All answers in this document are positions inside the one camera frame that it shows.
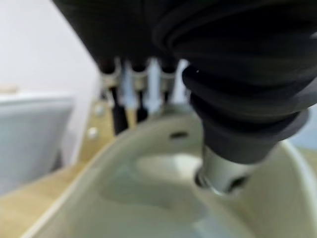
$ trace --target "small hole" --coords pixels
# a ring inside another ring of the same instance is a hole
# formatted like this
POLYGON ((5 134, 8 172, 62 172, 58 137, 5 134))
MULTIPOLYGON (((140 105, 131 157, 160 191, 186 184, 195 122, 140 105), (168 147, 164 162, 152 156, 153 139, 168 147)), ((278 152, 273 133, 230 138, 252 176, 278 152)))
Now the small hole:
POLYGON ((188 136, 188 133, 187 133, 187 132, 185 132, 185 131, 179 131, 179 132, 175 132, 175 133, 171 134, 171 135, 169 136, 169 138, 170 138, 171 140, 174 140, 174 139, 182 139, 182 138, 185 138, 185 137, 187 137, 187 136, 188 136))
POLYGON ((228 192, 232 192, 236 188, 242 187, 247 182, 248 178, 249 178, 248 176, 243 176, 232 181, 228 189, 228 192))

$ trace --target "black tube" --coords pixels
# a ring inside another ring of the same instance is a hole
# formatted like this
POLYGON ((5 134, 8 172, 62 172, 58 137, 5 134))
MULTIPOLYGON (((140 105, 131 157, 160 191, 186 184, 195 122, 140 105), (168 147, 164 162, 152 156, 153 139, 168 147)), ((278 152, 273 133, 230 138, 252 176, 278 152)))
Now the black tube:
POLYGON ((139 102, 140 102, 140 106, 137 109, 137 123, 140 123, 142 121, 144 121, 146 118, 148 118, 148 110, 144 107, 143 104, 143 92, 139 91, 137 92, 138 97, 139 97, 139 102))
MULTIPOLYGON (((125 108, 118 103, 116 88, 110 88, 110 91, 114 100, 114 106, 112 108, 114 134, 118 135, 128 128, 128 121, 125 113, 125 108)), ((102 92, 101 99, 107 100, 105 91, 102 92)))

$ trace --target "wooden table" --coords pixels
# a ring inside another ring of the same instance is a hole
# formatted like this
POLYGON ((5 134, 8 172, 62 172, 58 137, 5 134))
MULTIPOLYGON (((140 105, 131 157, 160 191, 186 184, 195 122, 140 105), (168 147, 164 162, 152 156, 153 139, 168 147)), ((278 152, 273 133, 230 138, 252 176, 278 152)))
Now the wooden table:
MULTIPOLYGON (((135 126, 135 114, 127 112, 129 126, 135 126)), ((95 127, 98 137, 84 137, 78 163, 42 178, 21 190, 0 198, 0 238, 21 237, 52 204, 62 195, 94 155, 114 140, 111 111, 104 102, 92 105, 87 129, 95 127)), ((317 154, 302 150, 310 164, 317 171, 317 154)))

